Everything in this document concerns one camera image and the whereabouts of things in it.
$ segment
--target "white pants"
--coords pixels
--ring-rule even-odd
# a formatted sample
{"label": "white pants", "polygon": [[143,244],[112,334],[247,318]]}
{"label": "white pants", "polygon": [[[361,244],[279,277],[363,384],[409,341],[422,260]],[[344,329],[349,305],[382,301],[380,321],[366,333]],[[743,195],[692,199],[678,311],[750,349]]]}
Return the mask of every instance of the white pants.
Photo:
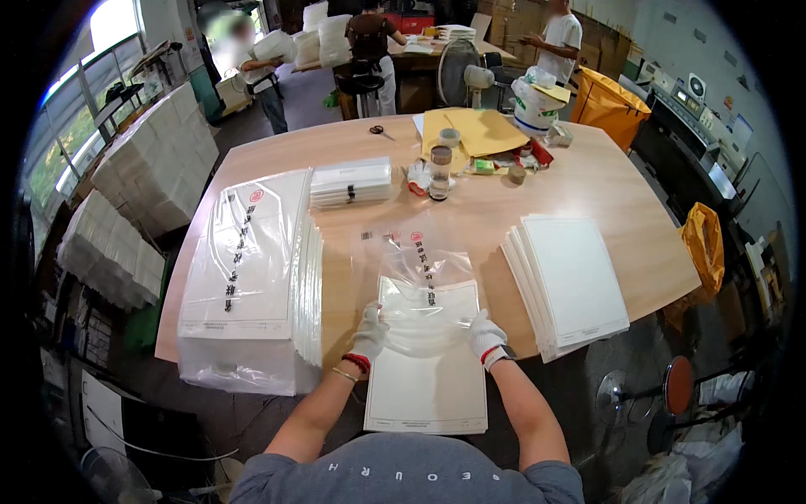
{"label": "white pants", "polygon": [[369,110],[361,110],[361,100],[358,100],[359,117],[372,117],[374,115],[395,115],[395,91],[397,85],[395,84],[395,65],[392,62],[392,57],[386,55],[380,58],[378,62],[380,65],[380,77],[384,79],[384,85],[378,89],[378,102],[380,102],[380,113],[377,110],[376,102],[371,95],[367,96],[367,104]]}

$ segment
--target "clear water bottle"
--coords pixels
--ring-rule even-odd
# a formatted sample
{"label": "clear water bottle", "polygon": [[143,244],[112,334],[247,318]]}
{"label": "clear water bottle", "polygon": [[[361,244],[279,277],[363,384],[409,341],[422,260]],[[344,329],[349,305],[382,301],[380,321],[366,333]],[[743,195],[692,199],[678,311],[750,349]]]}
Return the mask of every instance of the clear water bottle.
{"label": "clear water bottle", "polygon": [[431,183],[428,185],[428,194],[431,199],[441,202],[448,197],[448,187],[451,184],[451,150],[444,145],[431,149],[431,160],[428,169],[431,171]]}

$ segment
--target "white t-shirt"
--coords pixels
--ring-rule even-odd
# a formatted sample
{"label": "white t-shirt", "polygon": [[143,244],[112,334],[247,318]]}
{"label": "white t-shirt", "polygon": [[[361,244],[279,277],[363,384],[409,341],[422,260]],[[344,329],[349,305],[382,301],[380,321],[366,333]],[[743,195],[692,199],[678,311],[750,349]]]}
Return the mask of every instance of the white t-shirt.
{"label": "white t-shirt", "polygon": [[[579,49],[582,47],[582,25],[573,14],[554,17],[543,30],[543,37],[547,44],[560,48],[569,45]],[[575,61],[570,58],[563,58],[543,49],[540,52],[538,67],[555,75],[558,81],[564,83],[571,78],[574,63]]]}
{"label": "white t-shirt", "polygon": [[[247,61],[253,60],[257,60],[257,57],[255,57],[255,53],[252,51],[239,53],[235,60],[235,62],[238,64],[238,71],[241,72],[241,77],[243,77],[247,84],[255,84],[257,81],[263,77],[266,77],[273,71],[273,68],[270,66],[264,66],[262,69],[257,70],[249,70],[248,72],[241,70],[241,65]],[[260,91],[267,90],[270,87],[272,87],[272,80],[266,79],[255,86],[255,94],[258,94]]]}

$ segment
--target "silver bangle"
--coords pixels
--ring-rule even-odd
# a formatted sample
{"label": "silver bangle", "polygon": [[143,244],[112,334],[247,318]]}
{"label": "silver bangle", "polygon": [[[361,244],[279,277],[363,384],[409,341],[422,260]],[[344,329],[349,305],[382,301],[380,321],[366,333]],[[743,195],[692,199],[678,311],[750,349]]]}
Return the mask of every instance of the silver bangle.
{"label": "silver bangle", "polygon": [[353,383],[358,383],[358,378],[352,376],[350,373],[345,373],[344,371],[342,371],[339,368],[333,368],[333,371],[335,371],[336,373],[342,375],[347,380],[351,380]]}

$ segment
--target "wooden table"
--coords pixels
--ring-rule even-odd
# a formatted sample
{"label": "wooden table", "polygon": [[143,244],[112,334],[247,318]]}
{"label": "wooden table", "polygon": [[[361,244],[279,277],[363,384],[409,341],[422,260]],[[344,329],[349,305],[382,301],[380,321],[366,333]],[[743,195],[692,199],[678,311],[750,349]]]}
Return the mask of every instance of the wooden table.
{"label": "wooden table", "polygon": [[[380,124],[394,140],[373,135]],[[444,202],[418,198],[406,189],[402,167],[420,153],[410,115],[358,119],[310,127],[244,144],[229,151],[201,199],[174,267],[160,320],[156,353],[177,360],[177,320],[190,261],[210,208],[229,185],[273,173],[347,160],[390,156],[394,194],[381,204],[365,203],[314,212],[325,242],[322,259],[322,354],[325,369],[348,348],[359,322],[359,307],[376,297],[377,271],[360,271],[351,256],[356,226],[431,214],[452,226],[464,241],[476,279],[479,304],[509,335],[521,357],[538,349],[521,295],[499,245],[522,215],[588,215],[604,236],[629,319],[688,294],[700,278],[683,241],[641,174],[601,130],[565,124],[574,135],[569,148],[551,150],[551,167],[529,175],[521,186],[505,177],[465,176]]]}
{"label": "wooden table", "polygon": [[[405,70],[436,69],[437,65],[439,64],[439,56],[442,54],[442,49],[446,44],[438,40],[422,40],[418,42],[417,45],[433,48],[434,52],[431,54],[422,54],[420,52],[404,52],[405,46],[395,43],[389,44],[389,55],[393,60],[395,60],[395,69],[399,69],[398,66],[401,66],[402,69]],[[504,49],[497,48],[496,46],[490,44],[489,42],[484,42],[483,40],[476,41],[476,48],[478,48],[480,55],[486,52],[497,52],[501,54],[501,58],[504,60],[517,60],[515,56],[509,54]],[[316,70],[320,69],[321,67],[322,65],[318,61],[312,61],[305,65],[296,67],[291,73],[307,72],[308,70]]]}

